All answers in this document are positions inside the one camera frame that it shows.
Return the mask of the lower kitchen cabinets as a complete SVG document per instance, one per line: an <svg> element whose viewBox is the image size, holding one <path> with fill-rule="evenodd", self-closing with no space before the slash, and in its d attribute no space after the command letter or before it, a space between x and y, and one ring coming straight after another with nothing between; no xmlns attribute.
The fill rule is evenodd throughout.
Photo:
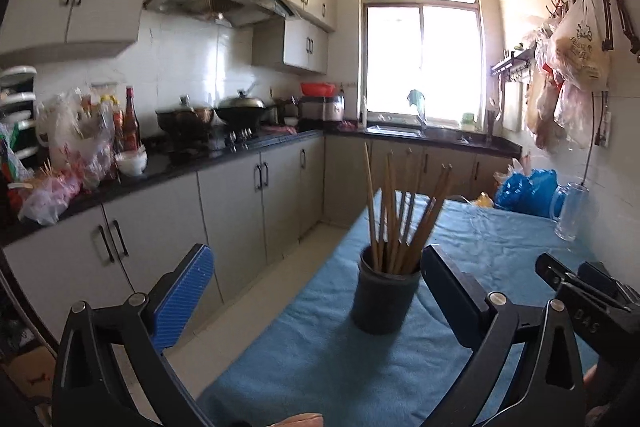
<svg viewBox="0 0 640 427"><path fill-rule="evenodd" d="M349 227L382 182L384 150L411 153L433 188L442 164L454 191L475 196L520 148L362 132L277 134L235 152L173 164L155 156L137 178L106 180L71 161L1 194L1 286L45 343L56 346L70 307L118 306L147 293L196 244L215 275L195 309L204 324L319 222Z"/></svg>

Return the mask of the clear glass mug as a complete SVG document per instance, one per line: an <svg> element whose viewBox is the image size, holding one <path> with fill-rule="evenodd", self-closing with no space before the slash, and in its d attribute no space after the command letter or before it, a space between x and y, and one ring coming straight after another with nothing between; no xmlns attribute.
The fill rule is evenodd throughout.
<svg viewBox="0 0 640 427"><path fill-rule="evenodd" d="M576 239L588 194L589 188L582 182L559 185L554 190L549 217L555 222L555 235L563 241L574 242Z"/></svg>

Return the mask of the yellow bag on table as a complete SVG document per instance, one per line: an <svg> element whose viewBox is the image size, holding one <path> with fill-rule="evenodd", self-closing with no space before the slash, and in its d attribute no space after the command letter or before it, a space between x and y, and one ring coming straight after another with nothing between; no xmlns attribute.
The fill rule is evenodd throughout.
<svg viewBox="0 0 640 427"><path fill-rule="evenodd" d="M480 207L480 208L492 208L492 207L494 207L494 201L485 192L480 193L480 196L478 196L477 199L472 200L472 204L474 206Z"/></svg>

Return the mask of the black chopstick holder cup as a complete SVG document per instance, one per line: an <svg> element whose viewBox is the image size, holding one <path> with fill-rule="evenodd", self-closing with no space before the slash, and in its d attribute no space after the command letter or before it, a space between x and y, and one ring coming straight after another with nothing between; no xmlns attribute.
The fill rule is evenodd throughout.
<svg viewBox="0 0 640 427"><path fill-rule="evenodd" d="M350 317L367 334L390 335L401 329L421 280L420 263L410 274L372 269L371 246L361 251L358 283Z"/></svg>

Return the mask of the wooden chopstick lower pair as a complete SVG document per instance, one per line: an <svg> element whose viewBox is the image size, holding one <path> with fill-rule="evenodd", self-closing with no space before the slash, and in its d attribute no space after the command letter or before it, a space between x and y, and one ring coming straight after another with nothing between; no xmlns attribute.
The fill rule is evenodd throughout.
<svg viewBox="0 0 640 427"><path fill-rule="evenodd" d="M410 167L412 168L412 177L409 191L409 206L406 212L405 226L402 229L401 241L396 258L396 274L400 274L402 272L402 265L404 264L405 254L408 251L409 247L409 232L411 228L414 202L416 201L416 192L419 190L421 183L422 156L416 156L416 159L412 162Z"/></svg>

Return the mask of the wooden chopstick pair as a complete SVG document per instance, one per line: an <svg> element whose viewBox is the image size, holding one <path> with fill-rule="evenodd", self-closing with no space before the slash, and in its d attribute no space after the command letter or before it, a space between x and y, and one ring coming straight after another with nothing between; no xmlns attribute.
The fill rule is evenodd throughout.
<svg viewBox="0 0 640 427"><path fill-rule="evenodd" d="M394 225L395 225L395 187L394 187L394 158L393 153L388 152L385 157L384 183L382 185L384 217L381 219L381 236L385 239L382 256L382 269L384 273L390 273L390 262L392 261Z"/></svg>
<svg viewBox="0 0 640 427"><path fill-rule="evenodd" d="M405 254L408 251L409 247L409 232L411 228L414 202L416 201L416 192L419 190L421 183L422 156L416 156L416 159L412 162L410 167L412 168L412 177L409 191L409 206L406 212L405 226L402 229L401 241L396 258L396 274L400 274L402 272L402 265L404 264Z"/></svg>

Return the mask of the wooden chopstick upper pair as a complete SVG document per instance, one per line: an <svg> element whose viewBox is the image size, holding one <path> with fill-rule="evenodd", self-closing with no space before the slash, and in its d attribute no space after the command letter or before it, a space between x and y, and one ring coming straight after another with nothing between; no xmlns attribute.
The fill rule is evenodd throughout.
<svg viewBox="0 0 640 427"><path fill-rule="evenodd" d="M390 273L390 262L392 261L394 225L395 225L395 187L394 187L394 158L393 153L388 152L385 157L384 183L382 185L384 217L381 219L381 236L385 239L382 256L382 269L384 273Z"/></svg>

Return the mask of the white bowl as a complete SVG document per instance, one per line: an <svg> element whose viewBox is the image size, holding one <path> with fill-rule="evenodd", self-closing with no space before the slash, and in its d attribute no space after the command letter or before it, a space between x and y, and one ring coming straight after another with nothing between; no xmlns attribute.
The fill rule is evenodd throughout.
<svg viewBox="0 0 640 427"><path fill-rule="evenodd" d="M115 164L124 176L141 176L148 165L148 155L143 147L139 147L137 150L117 154Z"/></svg>

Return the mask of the black countertop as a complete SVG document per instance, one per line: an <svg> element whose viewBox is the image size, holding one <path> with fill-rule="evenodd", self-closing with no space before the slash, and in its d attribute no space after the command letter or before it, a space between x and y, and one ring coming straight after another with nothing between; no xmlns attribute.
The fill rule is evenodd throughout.
<svg viewBox="0 0 640 427"><path fill-rule="evenodd" d="M89 260L110 267L205 243L204 213L227 217L262 233L268 220L281 220L291 239L306 205L314 205L322 187L304 187L305 176L324 169L328 153L316 155L320 130L273 133L245 145L206 150L173 162L154 155L142 176L107 182L80 194L56 225L11 219L1 225L2 257Z"/></svg>

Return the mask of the hanging plastic bags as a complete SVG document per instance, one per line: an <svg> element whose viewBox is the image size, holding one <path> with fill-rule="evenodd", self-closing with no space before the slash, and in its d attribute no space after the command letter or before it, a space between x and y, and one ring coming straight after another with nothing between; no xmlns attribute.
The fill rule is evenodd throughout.
<svg viewBox="0 0 640 427"><path fill-rule="evenodd" d="M593 0L576 0L536 34L534 70L525 97L525 130L552 155L564 146L590 147L596 98L608 90L611 57Z"/></svg>

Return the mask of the red sauce bottle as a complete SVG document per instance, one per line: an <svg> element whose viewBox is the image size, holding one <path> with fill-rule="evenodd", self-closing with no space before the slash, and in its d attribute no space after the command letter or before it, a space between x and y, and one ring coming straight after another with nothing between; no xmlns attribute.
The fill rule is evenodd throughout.
<svg viewBox="0 0 640 427"><path fill-rule="evenodd" d="M134 88L126 88L126 108L122 121L122 146L125 152L134 152L140 147L139 123L134 109Z"/></svg>

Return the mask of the plastic bags on counter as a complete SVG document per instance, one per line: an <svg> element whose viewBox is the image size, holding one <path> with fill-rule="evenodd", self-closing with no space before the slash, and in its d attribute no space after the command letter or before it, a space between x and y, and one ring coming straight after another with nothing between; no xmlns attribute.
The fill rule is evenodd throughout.
<svg viewBox="0 0 640 427"><path fill-rule="evenodd" d="M117 109L113 95L94 101L78 89L38 105L36 131L49 159L20 191L18 219L55 225L76 196L111 176Z"/></svg>

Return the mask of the black wok with lid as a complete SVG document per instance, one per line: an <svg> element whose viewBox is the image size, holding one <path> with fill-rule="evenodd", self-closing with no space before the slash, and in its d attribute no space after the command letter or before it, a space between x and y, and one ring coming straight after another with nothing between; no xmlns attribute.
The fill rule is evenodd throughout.
<svg viewBox="0 0 640 427"><path fill-rule="evenodd" d="M215 107L218 118L233 128L253 129L273 105L239 90L237 96L223 98Z"/></svg>

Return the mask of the window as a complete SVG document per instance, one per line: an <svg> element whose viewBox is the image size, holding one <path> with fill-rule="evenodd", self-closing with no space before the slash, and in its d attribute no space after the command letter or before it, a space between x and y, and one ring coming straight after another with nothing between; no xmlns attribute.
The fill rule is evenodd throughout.
<svg viewBox="0 0 640 427"><path fill-rule="evenodd" d="M415 121L407 95L425 96L427 124L474 124L482 107L480 0L361 0L362 80L368 112Z"/></svg>

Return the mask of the red basin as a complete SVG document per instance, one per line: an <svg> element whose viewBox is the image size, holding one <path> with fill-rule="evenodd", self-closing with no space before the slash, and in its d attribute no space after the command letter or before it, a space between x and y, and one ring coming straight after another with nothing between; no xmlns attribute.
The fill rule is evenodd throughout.
<svg viewBox="0 0 640 427"><path fill-rule="evenodd" d="M316 96L317 98L331 98L337 94L337 87L328 82L302 82L300 84L303 96Z"/></svg>

